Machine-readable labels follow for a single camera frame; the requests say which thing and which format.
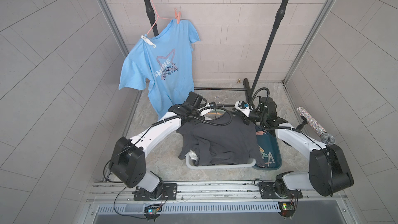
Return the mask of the pink wire hanger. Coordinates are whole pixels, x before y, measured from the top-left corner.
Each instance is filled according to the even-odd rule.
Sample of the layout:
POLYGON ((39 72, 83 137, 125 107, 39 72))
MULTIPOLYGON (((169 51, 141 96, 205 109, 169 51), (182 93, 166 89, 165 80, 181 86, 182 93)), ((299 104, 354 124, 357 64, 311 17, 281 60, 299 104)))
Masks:
POLYGON ((157 27, 158 20, 161 19, 161 20, 171 21, 172 19, 171 18, 161 17, 158 14, 158 12, 157 12, 157 9, 155 7, 155 4, 154 4, 153 0, 149 0, 149 5, 150 5, 149 8, 151 10, 150 12, 151 12, 151 15, 152 15, 152 20, 150 20, 151 28, 150 28, 150 30, 148 31, 147 34, 149 34, 149 32, 152 31, 154 36, 156 37, 156 36, 159 35, 159 30, 158 30, 158 27, 157 27))

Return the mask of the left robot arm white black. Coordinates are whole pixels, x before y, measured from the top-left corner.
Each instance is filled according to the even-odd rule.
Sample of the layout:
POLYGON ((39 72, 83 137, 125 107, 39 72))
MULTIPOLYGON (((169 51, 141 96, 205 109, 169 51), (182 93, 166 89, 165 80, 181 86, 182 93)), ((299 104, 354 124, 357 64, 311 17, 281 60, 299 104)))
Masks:
POLYGON ((104 168, 109 169, 128 188, 138 186, 143 189, 146 198, 157 200, 163 197, 164 181, 151 171, 147 171, 146 157, 169 134, 189 120, 223 127, 232 122, 233 115, 227 109, 209 104, 202 96, 190 92, 182 104, 171 106, 169 111, 147 130, 130 139, 120 138, 104 168), (228 121, 216 123, 214 120, 206 120, 204 115, 212 110, 224 111, 229 116, 228 121))

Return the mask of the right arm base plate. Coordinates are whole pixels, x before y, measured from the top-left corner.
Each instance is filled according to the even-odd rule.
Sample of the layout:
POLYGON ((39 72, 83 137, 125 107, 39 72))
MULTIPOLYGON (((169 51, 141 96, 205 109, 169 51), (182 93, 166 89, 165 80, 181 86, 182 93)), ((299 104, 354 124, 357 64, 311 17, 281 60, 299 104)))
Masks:
POLYGON ((290 190, 280 186, 276 181, 260 181, 257 183, 262 199, 301 199, 300 190, 290 190))

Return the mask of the dark garment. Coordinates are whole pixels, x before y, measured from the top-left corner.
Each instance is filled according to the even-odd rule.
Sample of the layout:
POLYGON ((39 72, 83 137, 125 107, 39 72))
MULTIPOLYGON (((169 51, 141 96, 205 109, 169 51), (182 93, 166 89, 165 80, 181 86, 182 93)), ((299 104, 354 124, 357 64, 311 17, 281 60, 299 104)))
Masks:
POLYGON ((249 159, 255 159, 256 165, 265 167, 255 125, 252 122, 245 124, 239 116, 230 118, 228 114, 218 117, 213 123, 226 123, 228 120, 232 122, 222 127, 195 120, 183 124, 176 130, 183 138, 179 159, 193 151, 197 156, 195 166, 246 164, 249 159))

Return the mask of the light blue printed t-shirt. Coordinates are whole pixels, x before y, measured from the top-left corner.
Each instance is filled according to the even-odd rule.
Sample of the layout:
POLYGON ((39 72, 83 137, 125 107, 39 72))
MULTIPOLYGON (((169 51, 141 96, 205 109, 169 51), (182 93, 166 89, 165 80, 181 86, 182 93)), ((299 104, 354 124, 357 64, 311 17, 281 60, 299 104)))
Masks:
POLYGON ((148 98, 159 118, 182 104, 194 90, 192 44, 200 41, 188 20, 172 20, 156 37, 140 39, 123 62, 119 89, 148 89, 148 98))

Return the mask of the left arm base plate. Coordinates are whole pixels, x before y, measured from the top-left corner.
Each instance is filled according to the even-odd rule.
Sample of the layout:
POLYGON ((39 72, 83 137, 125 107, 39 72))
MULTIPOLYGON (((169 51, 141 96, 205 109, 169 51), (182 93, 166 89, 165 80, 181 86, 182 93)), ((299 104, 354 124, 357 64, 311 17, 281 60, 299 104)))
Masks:
POLYGON ((176 183, 162 183, 152 192, 137 187, 133 192, 134 201, 176 200, 177 186, 176 183))

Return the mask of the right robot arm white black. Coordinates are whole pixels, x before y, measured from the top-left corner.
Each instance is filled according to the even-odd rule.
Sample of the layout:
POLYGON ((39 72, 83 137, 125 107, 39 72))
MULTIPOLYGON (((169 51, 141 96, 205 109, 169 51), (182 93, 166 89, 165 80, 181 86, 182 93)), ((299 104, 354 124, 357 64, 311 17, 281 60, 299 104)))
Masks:
POLYGON ((314 190, 327 197, 354 185, 354 178, 343 150, 336 145, 334 137, 319 127, 320 141, 305 133, 305 125, 317 124, 317 121, 302 112, 302 123, 294 127, 277 115, 277 105, 269 96, 259 97, 258 106, 253 102, 238 101, 233 108, 244 120, 257 124, 266 134, 271 134, 285 144, 293 147, 309 161, 307 172, 285 172, 276 176, 275 194, 279 198, 289 198, 301 190, 314 190))

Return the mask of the white clothespin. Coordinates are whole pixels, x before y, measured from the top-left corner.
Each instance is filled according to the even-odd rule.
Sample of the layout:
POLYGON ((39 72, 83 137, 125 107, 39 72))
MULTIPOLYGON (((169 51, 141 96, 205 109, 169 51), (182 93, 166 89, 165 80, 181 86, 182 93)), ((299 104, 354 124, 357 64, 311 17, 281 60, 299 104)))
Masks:
POLYGON ((147 36, 141 35, 141 39, 151 47, 156 48, 156 45, 147 36))

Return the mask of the pink clothespin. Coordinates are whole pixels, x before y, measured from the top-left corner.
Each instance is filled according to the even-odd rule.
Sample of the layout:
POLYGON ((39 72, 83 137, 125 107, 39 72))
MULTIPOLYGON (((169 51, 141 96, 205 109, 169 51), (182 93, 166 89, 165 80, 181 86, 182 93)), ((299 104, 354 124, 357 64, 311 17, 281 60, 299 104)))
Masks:
POLYGON ((178 11, 177 8, 174 8, 174 12, 175 12, 175 19, 177 20, 177 23, 180 23, 181 20, 181 11, 178 11))

